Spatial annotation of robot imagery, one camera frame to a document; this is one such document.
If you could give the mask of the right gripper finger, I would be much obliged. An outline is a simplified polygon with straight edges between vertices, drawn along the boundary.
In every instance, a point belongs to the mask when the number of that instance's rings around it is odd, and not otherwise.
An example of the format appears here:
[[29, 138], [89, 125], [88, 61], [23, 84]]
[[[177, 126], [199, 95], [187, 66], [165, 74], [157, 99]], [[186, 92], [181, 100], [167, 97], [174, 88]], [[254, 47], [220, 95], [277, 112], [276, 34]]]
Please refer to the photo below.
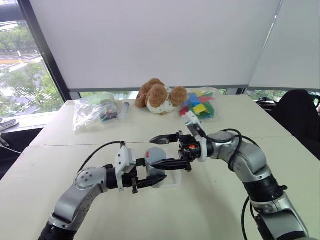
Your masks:
[[170, 143], [176, 143], [179, 140], [178, 134], [159, 135], [152, 138], [149, 142], [156, 145], [167, 145]]
[[157, 161], [156, 163], [151, 164], [152, 167], [159, 169], [159, 170], [166, 170], [166, 171], [174, 171], [174, 170], [185, 170], [188, 172], [192, 171], [192, 167], [190, 162], [184, 159], [162, 159]]

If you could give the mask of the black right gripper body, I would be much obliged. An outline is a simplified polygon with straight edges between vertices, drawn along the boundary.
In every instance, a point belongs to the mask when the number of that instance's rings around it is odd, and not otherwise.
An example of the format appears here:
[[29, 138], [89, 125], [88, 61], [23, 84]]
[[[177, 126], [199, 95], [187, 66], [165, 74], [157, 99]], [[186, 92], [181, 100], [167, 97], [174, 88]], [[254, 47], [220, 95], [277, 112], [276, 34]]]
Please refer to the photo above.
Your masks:
[[176, 137], [179, 142], [179, 159], [176, 160], [175, 169], [191, 172], [191, 163], [201, 157], [200, 143], [191, 134], [183, 134], [181, 131], [176, 133]]

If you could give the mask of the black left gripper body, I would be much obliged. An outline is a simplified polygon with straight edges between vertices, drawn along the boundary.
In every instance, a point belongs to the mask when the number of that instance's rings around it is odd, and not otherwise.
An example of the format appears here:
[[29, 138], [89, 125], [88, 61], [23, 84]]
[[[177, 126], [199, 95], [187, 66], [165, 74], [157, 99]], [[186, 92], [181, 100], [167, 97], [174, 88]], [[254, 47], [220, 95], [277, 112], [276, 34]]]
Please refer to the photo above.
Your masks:
[[137, 167], [133, 167], [129, 173], [123, 174], [122, 185], [124, 188], [132, 188], [133, 194], [137, 194], [138, 189], [148, 187], [146, 179], [139, 180]]

